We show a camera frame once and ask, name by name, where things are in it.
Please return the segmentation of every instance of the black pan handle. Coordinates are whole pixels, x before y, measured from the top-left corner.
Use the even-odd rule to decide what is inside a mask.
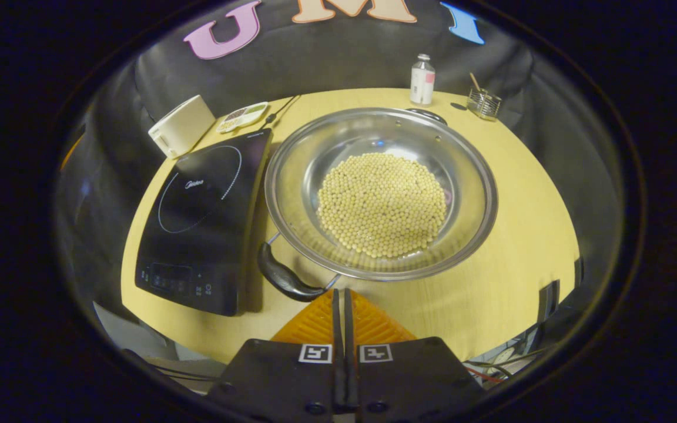
[[[320,295],[328,292],[329,289],[336,283],[340,275],[328,284],[327,287],[311,287],[301,281],[290,268],[282,265],[273,257],[271,252],[271,244],[263,243],[257,252],[257,266],[260,268],[260,273],[268,279],[271,284],[282,292],[282,294],[291,298],[292,300],[303,301],[309,303]]]
[[[408,110],[409,112],[419,113],[420,115],[422,115],[426,118],[437,120],[438,122],[448,126],[448,122],[446,122],[445,119],[440,117],[440,115],[436,115],[433,112],[429,112],[429,110],[424,110],[424,109],[421,109],[421,108],[408,108],[406,110]]]

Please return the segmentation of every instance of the blue letter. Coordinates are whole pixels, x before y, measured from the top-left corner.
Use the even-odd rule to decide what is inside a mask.
[[[484,40],[480,38],[477,32],[477,24],[475,24],[477,18],[465,11],[460,11],[451,5],[446,5],[446,3],[441,2],[440,4],[447,8],[454,18],[454,26],[448,28],[454,35],[472,41],[473,43],[478,43],[479,45],[484,44]]]

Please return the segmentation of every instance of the cooktop burner ring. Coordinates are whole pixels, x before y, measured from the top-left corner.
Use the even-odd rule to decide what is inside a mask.
[[[226,198],[227,195],[229,195],[229,191],[231,191],[232,187],[234,186],[234,182],[236,182],[237,177],[239,177],[239,171],[242,170],[242,153],[240,152],[239,148],[237,147],[231,147],[231,145],[222,145],[221,147],[216,147],[210,149],[210,152],[214,152],[214,150],[218,150],[219,148],[232,148],[235,152],[237,152],[237,155],[239,156],[239,165],[237,165],[237,171],[234,173],[234,178],[232,179],[231,183],[229,184],[229,187],[226,188],[226,191],[223,193],[221,198],[219,200],[223,200]],[[163,193],[161,194],[161,200],[159,201],[158,204],[158,225],[161,226],[161,229],[168,232],[168,233],[183,233],[186,230],[190,230],[197,225],[200,224],[200,222],[204,221],[207,217],[210,216],[210,214],[213,213],[213,211],[210,211],[208,214],[205,214],[205,216],[201,217],[197,222],[194,224],[181,229],[181,230],[168,230],[164,225],[163,225],[163,220],[161,219],[161,210],[163,209],[163,199],[166,196],[166,191],[169,190],[169,187],[174,183],[174,180],[177,179],[177,176],[179,176],[179,172],[177,172],[172,179],[169,181],[169,184],[166,185],[166,187],[163,189]]]

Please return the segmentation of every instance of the bottle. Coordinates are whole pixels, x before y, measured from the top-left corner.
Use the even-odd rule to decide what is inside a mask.
[[[435,85],[435,69],[430,65],[430,56],[420,54],[419,62],[411,67],[411,95],[413,104],[427,106],[433,102],[433,86]]]

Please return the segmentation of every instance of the induction cooktop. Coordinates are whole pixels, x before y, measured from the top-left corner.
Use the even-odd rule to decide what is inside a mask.
[[[250,222],[270,129],[182,156],[140,238],[135,285],[197,310],[240,313]]]

